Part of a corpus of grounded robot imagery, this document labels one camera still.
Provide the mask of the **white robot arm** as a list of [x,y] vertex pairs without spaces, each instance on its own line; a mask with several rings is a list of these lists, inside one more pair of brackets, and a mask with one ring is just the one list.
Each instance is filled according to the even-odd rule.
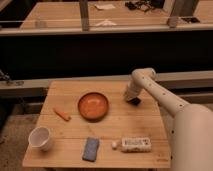
[[155,82],[153,68],[135,69],[124,99],[145,89],[174,118],[170,171],[213,171],[213,111],[189,103]]

